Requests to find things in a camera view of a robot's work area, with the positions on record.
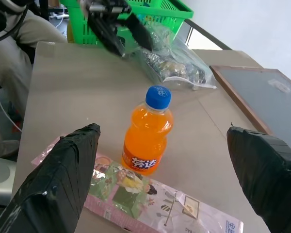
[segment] blue bottle cap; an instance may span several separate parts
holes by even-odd
[[[163,110],[168,108],[171,100],[170,91],[164,86],[152,86],[148,89],[145,102],[151,108]]]

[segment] shoe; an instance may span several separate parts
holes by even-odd
[[[18,154],[19,141],[17,140],[5,140],[3,144],[3,153],[0,158],[8,158]]]

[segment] wooden frame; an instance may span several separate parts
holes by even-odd
[[[251,121],[254,127],[263,133],[274,135],[267,124],[262,121],[251,106],[238,94],[238,92],[233,88],[233,86],[226,80],[226,78],[220,73],[222,69],[232,69],[232,70],[252,70],[252,71],[267,71],[279,73],[284,79],[291,83],[291,80],[281,73],[278,69],[264,69],[264,68],[252,68],[252,67],[229,67],[229,66],[210,66],[216,80],[220,83],[223,89],[228,93],[228,95],[233,99],[241,111],[246,115],[246,117]]]

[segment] barcode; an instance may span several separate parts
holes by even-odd
[[[110,221],[111,220],[111,213],[106,210],[104,218]]]

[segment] orange soda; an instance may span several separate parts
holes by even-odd
[[[167,145],[167,134],[174,119],[168,105],[170,91],[163,86],[149,88],[145,102],[131,115],[131,126],[126,132],[122,165],[143,175],[153,173],[159,166]]]

